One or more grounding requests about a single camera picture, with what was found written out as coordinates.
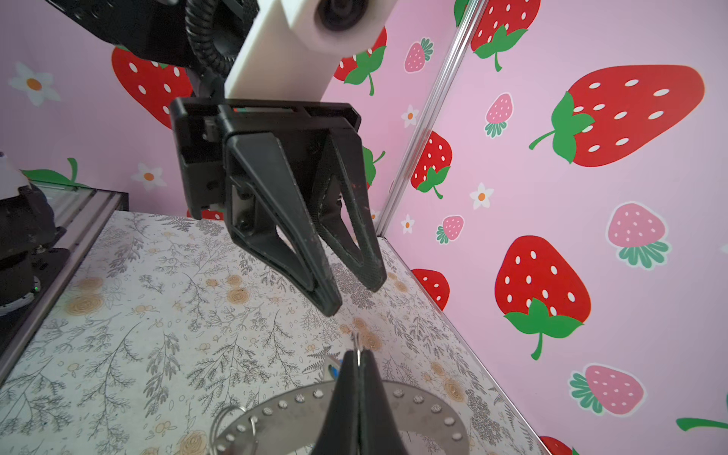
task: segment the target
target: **pink wall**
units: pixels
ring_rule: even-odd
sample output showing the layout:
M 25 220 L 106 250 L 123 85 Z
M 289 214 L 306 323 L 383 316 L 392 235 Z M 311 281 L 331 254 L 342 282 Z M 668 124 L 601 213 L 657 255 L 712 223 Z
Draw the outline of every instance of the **pink wall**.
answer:
M 71 176 L 66 159 L 75 158 L 77 182 L 128 191 L 132 210 L 184 214 L 172 134 L 117 79 L 111 64 L 114 48 L 45 1 L 7 0 L 0 10 L 0 74 L 8 81 L 0 86 L 5 112 L 0 122 L 0 149 L 21 169 L 47 168 L 66 177 Z M 370 190 L 375 213 L 384 206 L 415 128 L 412 124 L 405 127 L 401 116 L 409 105 L 422 110 L 455 31 L 451 4 L 400 0 L 387 23 L 383 63 L 372 73 L 374 96 L 369 95 L 368 81 L 352 85 L 331 80 L 325 101 L 351 103 L 363 116 L 360 134 L 364 147 L 373 152 L 374 159 L 386 151 L 376 163 Z M 424 37 L 433 43 L 430 60 L 419 72 L 405 72 L 411 45 Z M 17 62 L 32 74 L 18 74 Z M 171 72 L 174 68 L 160 76 L 160 68 L 137 62 L 139 69 L 143 64 L 152 78 L 180 80 Z M 31 102 L 27 90 L 18 89 L 27 88 L 24 81 L 29 77 L 43 86 L 44 97 L 33 94 L 40 106 Z M 130 85 L 136 98 L 152 94 L 149 89 L 139 95 L 136 86 Z M 150 109 L 163 117 L 163 105 L 157 104 Z M 154 175 L 152 182 L 143 178 L 147 173 Z
M 497 26 L 508 23 L 509 36 L 518 30 L 513 23 L 521 10 L 531 8 L 527 16 L 533 19 L 534 3 L 491 0 L 486 15 L 490 7 L 499 14 L 510 6 L 510 16 Z M 452 149 L 449 174 L 435 187 L 443 198 L 408 187 L 387 232 L 412 269 L 434 270 L 448 280 L 446 315 L 537 433 L 563 441 L 567 451 L 558 455 L 570 454 L 569 448 L 582 455 L 725 453 L 728 425 L 685 432 L 677 421 L 728 423 L 728 307 L 722 304 L 728 290 L 728 159 L 722 136 L 728 121 L 727 18 L 728 4 L 719 0 L 689 5 L 544 0 L 528 33 L 498 53 L 500 72 L 494 57 L 467 53 L 434 126 Z M 481 42 L 497 29 L 493 23 L 484 22 Z M 689 68 L 591 74 L 645 65 Z M 625 86 L 632 79 L 640 81 Z M 665 88 L 668 94 L 653 95 Z M 547 137 L 530 150 L 534 139 L 554 130 L 552 112 L 567 90 L 576 100 L 567 111 L 583 105 L 579 112 L 595 120 L 591 129 L 585 117 L 562 114 L 556 119 L 558 139 Z M 502 94 L 510 94 L 513 115 L 502 134 L 491 138 L 484 130 L 486 114 Z M 662 118 L 649 119 L 660 110 Z M 570 122 L 586 123 L 577 128 Z M 569 164 L 552 141 L 569 157 L 571 137 L 577 157 Z M 623 138 L 631 142 L 616 145 Z M 600 144 L 601 150 L 588 151 Z M 633 153 L 586 166 L 626 151 Z M 437 163 L 439 148 L 429 152 L 440 170 L 446 163 Z M 489 207 L 474 208 L 487 189 L 493 190 L 486 198 Z M 615 209 L 628 202 L 641 207 L 626 207 L 629 216 L 620 211 L 624 218 L 615 218 L 608 233 Z M 451 215 L 462 221 L 443 223 Z M 638 231 L 627 234 L 628 222 L 638 222 Z M 439 226 L 455 240 L 440 243 Z M 658 227 L 652 233 L 650 226 Z M 649 240 L 640 240 L 642 230 Z M 649 243 L 649 251 L 640 251 L 666 261 L 630 266 L 607 240 L 614 234 L 617 244 L 627 236 L 629 245 Z M 547 243 L 519 239 L 509 251 L 521 236 Z M 430 290 L 434 296 L 439 292 Z M 567 294 L 572 291 L 574 302 Z M 534 306 L 533 298 L 545 306 Z M 549 314 L 552 307 L 558 319 Z M 534 360 L 539 332 L 545 333 L 542 353 Z M 610 376 L 609 387 L 594 383 L 597 371 Z M 583 408 L 572 393 L 579 400 L 598 399 L 585 400 Z M 554 448 L 556 442 L 548 441 Z

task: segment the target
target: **black cable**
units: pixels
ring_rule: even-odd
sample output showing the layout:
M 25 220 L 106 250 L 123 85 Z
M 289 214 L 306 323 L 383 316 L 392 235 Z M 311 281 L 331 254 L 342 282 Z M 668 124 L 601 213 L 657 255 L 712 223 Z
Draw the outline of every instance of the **black cable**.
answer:
M 215 10 L 220 0 L 187 0 L 185 24 L 187 39 L 195 57 L 221 76 L 230 74 L 235 57 L 223 55 L 213 38 Z

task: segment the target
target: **table surface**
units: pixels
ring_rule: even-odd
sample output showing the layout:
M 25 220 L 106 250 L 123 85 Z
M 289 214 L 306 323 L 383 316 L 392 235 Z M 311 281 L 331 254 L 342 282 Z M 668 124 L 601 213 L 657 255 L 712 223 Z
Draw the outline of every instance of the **table surface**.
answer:
M 223 223 L 116 212 L 0 389 L 0 452 L 203 455 L 218 410 L 320 381 L 324 356 L 341 358 L 359 331 L 383 379 L 453 406 L 472 454 L 539 454 L 407 266 L 380 246 L 389 278 L 374 294 L 329 255 L 344 305 L 326 318 L 234 246 Z M 442 453 L 403 438 L 413 455 Z

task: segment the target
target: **silver metal plate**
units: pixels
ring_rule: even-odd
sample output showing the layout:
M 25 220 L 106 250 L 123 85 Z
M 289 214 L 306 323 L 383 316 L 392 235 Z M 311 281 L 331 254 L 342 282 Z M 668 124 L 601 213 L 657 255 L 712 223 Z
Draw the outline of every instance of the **silver metal plate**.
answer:
M 383 383 L 397 430 L 431 438 L 447 455 L 467 455 L 470 452 L 467 428 L 449 404 L 407 384 Z M 225 455 L 286 455 L 315 443 L 335 385 L 334 381 L 328 381 L 300 387 L 257 405 L 235 419 L 215 438 L 217 452 Z M 251 419 L 255 420 L 255 436 Z

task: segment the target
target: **metal frame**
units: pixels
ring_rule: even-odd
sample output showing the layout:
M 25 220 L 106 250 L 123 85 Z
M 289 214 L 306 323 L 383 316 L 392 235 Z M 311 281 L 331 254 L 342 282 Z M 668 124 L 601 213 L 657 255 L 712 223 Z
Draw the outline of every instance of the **metal frame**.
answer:
M 386 242 L 387 245 L 389 246 L 389 249 L 392 250 L 392 252 L 394 252 L 395 255 L 397 255 L 397 259 L 399 259 L 400 262 L 402 262 L 402 264 L 406 264 L 406 262 L 404 261 L 404 259 L 402 259 L 402 257 L 400 256 L 400 254 L 397 253 L 397 251 L 390 245 L 389 241 L 387 239 L 384 239 L 384 238 L 382 238 L 382 240 L 384 242 Z M 419 289 L 422 291 L 422 293 L 427 296 L 427 300 L 430 302 L 430 304 L 432 305 L 432 307 L 435 308 L 438 311 L 438 313 L 440 313 L 441 317 L 445 321 L 445 324 L 455 334 L 455 337 L 458 339 L 458 341 L 460 341 L 460 343 L 463 345 L 463 347 L 465 348 L 465 350 L 467 351 L 467 353 L 470 355 L 470 357 L 472 357 L 473 359 L 475 359 L 475 361 L 478 363 L 478 365 L 480 365 L 480 369 L 482 370 L 481 372 L 483 373 L 483 375 L 490 382 L 493 383 L 494 387 L 496 388 L 496 391 L 503 397 L 503 400 L 505 401 L 505 404 L 508 405 L 508 406 L 510 406 L 511 409 L 514 410 L 516 416 L 518 416 L 518 418 L 521 421 L 523 421 L 524 424 L 526 424 L 526 429 L 528 429 L 528 431 L 531 433 L 531 436 L 536 441 L 538 441 L 537 442 L 537 445 L 541 449 L 542 453 L 549 454 L 550 455 L 551 452 L 546 448 L 546 445 L 543 443 L 543 441 L 541 441 L 541 438 L 534 431 L 533 427 L 529 424 L 529 422 L 526 420 L 526 418 L 523 417 L 523 414 L 521 414 L 521 412 L 518 410 L 518 408 L 515 407 L 515 404 L 513 404 L 513 401 L 511 401 L 511 399 L 508 397 L 508 395 L 505 394 L 505 392 L 503 391 L 503 389 L 500 387 L 500 384 L 498 384 L 498 381 L 496 381 L 496 379 L 493 377 L 493 375 L 491 374 L 491 372 L 488 371 L 488 369 L 483 364 L 483 362 L 480 361 L 480 358 L 478 358 L 478 356 L 475 355 L 475 352 L 472 350 L 472 348 L 470 347 L 470 345 L 465 341 L 465 339 L 462 337 L 462 335 L 460 335 L 460 332 L 457 331 L 457 329 L 455 328 L 455 326 L 453 325 L 453 323 L 450 322 L 450 320 L 448 319 L 448 317 L 445 316 L 445 313 L 440 310 L 440 307 L 435 303 L 434 300 L 432 300 L 432 297 L 430 297 L 430 295 L 427 293 L 427 291 L 422 287 L 422 284 L 420 284 L 420 282 L 415 278 L 415 276 L 412 274 L 412 272 L 409 269 L 407 269 L 407 273 L 417 283 L 417 285 L 418 285 Z
M 397 171 L 397 177 L 392 183 L 392 188 L 387 195 L 387 203 L 382 210 L 379 222 L 375 225 L 376 234 L 380 237 L 384 237 L 387 233 L 387 228 L 389 228 L 389 224 L 392 222 L 395 211 L 407 189 L 410 175 L 412 175 L 415 166 L 417 166 L 419 156 L 424 149 L 427 139 L 430 137 L 432 126 L 435 124 L 440 109 L 443 107 L 445 97 L 455 79 L 455 75 L 465 56 L 470 40 L 475 34 L 475 27 L 478 25 L 480 17 L 486 10 L 487 5 L 488 0 L 475 0 L 467 5 L 462 22 L 460 23 L 460 28 L 450 45 L 445 63 L 440 67 L 440 73 L 422 109 L 421 120 L 415 127 L 414 134 L 410 139 L 409 145 L 407 145 L 407 152 L 404 158 L 402 158 L 400 169 Z

